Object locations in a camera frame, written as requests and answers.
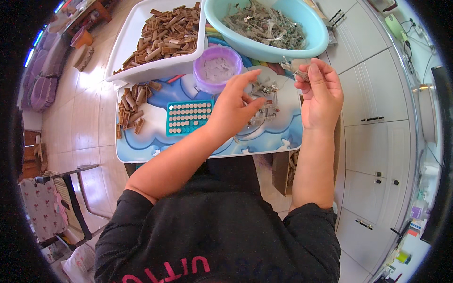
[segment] wire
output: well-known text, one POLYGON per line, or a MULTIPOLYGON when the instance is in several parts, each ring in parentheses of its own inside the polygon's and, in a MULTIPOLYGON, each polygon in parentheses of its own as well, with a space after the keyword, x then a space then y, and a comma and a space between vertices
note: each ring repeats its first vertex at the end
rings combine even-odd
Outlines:
POLYGON ((426 63, 426 68, 425 68, 425 73, 423 74, 422 84, 424 83, 424 77, 426 76, 426 71, 428 70, 428 65, 429 65, 429 62, 431 61, 431 58, 433 57, 433 55, 434 55, 434 53, 431 54, 431 56, 428 59, 428 63, 426 63))
POLYGON ((412 59, 412 48, 409 45, 406 45, 406 44, 403 44, 403 48, 404 48, 404 53, 406 53, 406 55, 409 56, 409 59, 407 59, 407 61, 409 63, 409 71, 410 71, 411 74, 414 74, 415 70, 414 70, 414 66, 413 66, 412 61, 411 61, 411 59, 412 59), (406 46, 409 47, 410 56, 409 56, 409 54, 406 51, 406 46))
POLYGON ((404 30, 404 32, 405 32, 406 34, 408 34, 408 33, 409 33, 409 31, 410 31, 410 30, 411 30, 412 28, 413 28, 413 25, 412 25, 412 26, 410 26, 410 28, 409 28, 409 30, 408 30, 408 31, 404 30))
POLYGON ((410 38, 410 39, 413 39, 413 40, 415 40, 416 42, 418 42, 418 43, 420 43, 420 44, 423 44, 423 45, 424 45, 424 46, 426 46, 426 47, 429 47, 429 48, 431 48, 431 47, 430 47, 429 45, 427 45, 426 43, 423 43, 423 42, 421 42, 421 41, 417 40, 416 38, 413 38, 413 37, 412 37, 412 36, 410 36, 410 35, 408 35, 407 37, 408 37, 408 38, 410 38))

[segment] teal plastic tray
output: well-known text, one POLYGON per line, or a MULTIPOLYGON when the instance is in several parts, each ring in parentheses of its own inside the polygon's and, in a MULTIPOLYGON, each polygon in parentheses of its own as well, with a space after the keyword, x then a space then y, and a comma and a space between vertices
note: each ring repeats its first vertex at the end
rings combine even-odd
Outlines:
POLYGON ((213 99, 169 102, 167 136, 188 135, 203 126, 211 116, 213 107, 213 99))

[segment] purple plastic container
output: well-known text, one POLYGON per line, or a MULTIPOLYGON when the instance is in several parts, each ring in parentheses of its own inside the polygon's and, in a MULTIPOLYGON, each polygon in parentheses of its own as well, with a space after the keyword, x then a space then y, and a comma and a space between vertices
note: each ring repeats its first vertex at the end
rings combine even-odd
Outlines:
POLYGON ((234 49, 222 45, 212 46, 203 51, 203 54, 193 63, 193 75, 197 87, 209 94, 218 94, 223 91, 227 81, 212 83, 206 81, 202 76, 203 64, 215 58, 223 58, 233 66, 233 75, 239 75, 242 71, 242 59, 234 49))

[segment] purple cushion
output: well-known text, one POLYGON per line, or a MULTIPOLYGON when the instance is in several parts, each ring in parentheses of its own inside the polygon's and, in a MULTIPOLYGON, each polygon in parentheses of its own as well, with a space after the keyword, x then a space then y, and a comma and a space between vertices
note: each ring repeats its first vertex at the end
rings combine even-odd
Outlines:
POLYGON ((41 38, 39 39, 38 44, 36 45, 35 50, 41 50, 43 49, 44 42, 46 41, 46 38, 48 36, 49 32, 47 29, 43 32, 43 35, 41 35, 41 38))
POLYGON ((57 36, 58 36, 57 34, 49 34, 43 43, 43 49, 49 51, 52 48, 53 43, 55 42, 57 36))
POLYGON ((30 104, 36 112, 43 112, 55 100, 57 93, 57 78, 40 77, 34 84, 30 104))
POLYGON ((41 69, 43 68, 44 62, 46 61, 48 51, 40 50, 34 59, 33 66, 28 66, 27 69, 30 69, 30 73, 27 72, 28 80, 24 81, 24 94, 28 94, 30 89, 33 87, 34 80, 37 75, 40 74, 41 69))
POLYGON ((48 52, 48 56, 43 63, 41 70, 43 71, 44 76, 55 74, 59 76, 61 74, 61 69, 66 63, 64 60, 64 55, 66 54, 69 44, 61 38, 55 40, 54 45, 48 52))
POLYGON ((29 84, 31 69, 33 68, 33 65, 34 65, 34 62, 36 61, 37 56, 38 56, 38 52, 36 51, 33 53, 33 56, 31 57, 30 62, 28 64, 27 68, 25 69, 25 72, 23 74, 24 79, 22 80, 23 87, 26 87, 29 84))

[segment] black t-shirt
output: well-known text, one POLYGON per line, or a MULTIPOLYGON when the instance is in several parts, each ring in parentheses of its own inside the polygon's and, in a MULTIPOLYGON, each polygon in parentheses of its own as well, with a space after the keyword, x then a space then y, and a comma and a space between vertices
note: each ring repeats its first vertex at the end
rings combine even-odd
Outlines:
POLYGON ((125 190, 96 244, 96 282, 338 282, 336 215, 309 203, 283 222, 246 192, 125 190))

